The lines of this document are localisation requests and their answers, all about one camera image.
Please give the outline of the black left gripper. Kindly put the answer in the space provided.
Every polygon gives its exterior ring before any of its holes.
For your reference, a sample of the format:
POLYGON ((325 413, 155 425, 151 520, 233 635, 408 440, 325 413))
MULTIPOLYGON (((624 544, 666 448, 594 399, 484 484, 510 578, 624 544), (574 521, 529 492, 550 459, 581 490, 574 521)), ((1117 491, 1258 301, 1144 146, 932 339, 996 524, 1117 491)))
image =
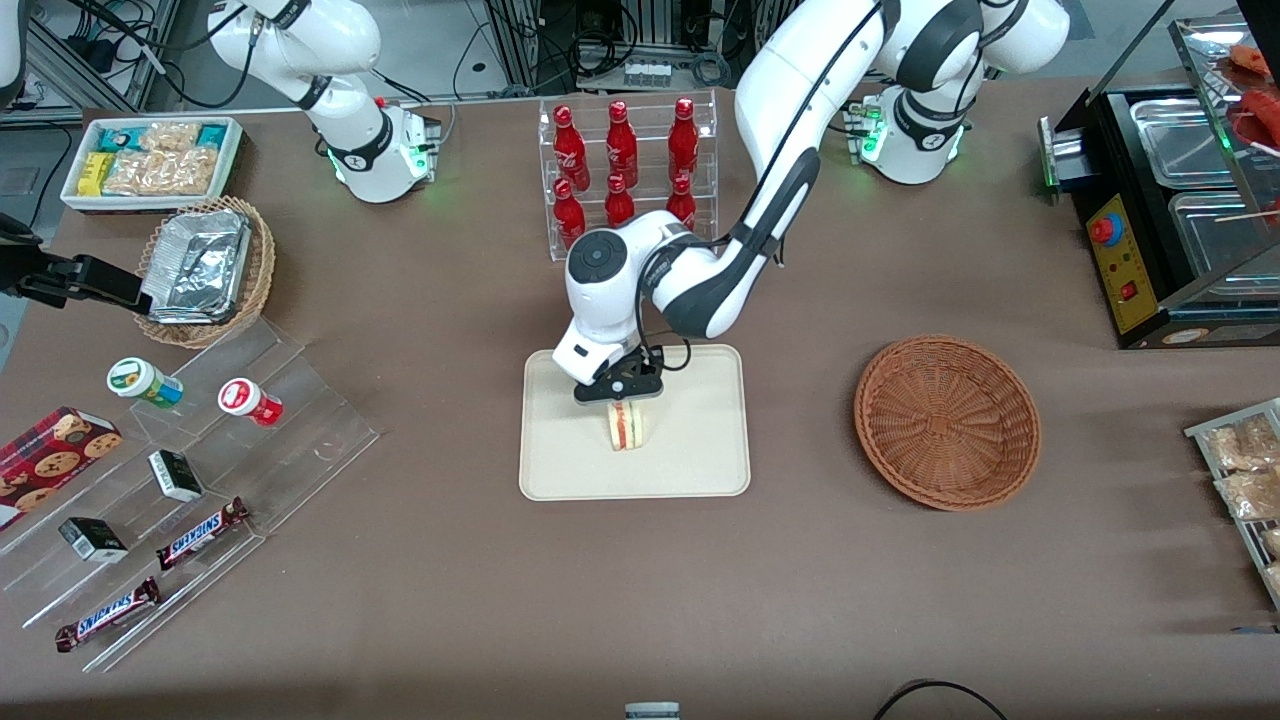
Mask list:
POLYGON ((663 347, 636 347, 617 364, 602 369, 590 386, 575 386, 573 400, 590 406, 611 404, 614 398, 634 398, 635 402, 658 398, 664 391, 664 360, 663 347))

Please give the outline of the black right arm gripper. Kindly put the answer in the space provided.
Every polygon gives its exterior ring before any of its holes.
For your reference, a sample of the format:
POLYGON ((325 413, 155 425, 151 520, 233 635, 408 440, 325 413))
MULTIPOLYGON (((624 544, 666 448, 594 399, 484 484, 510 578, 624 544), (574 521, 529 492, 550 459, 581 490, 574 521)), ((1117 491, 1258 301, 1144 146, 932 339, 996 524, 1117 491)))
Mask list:
POLYGON ((137 274, 90 255, 72 260, 46 252, 42 240, 23 222, 1 213, 1 291, 14 297, 51 302, 69 296, 118 307, 151 307, 137 274))

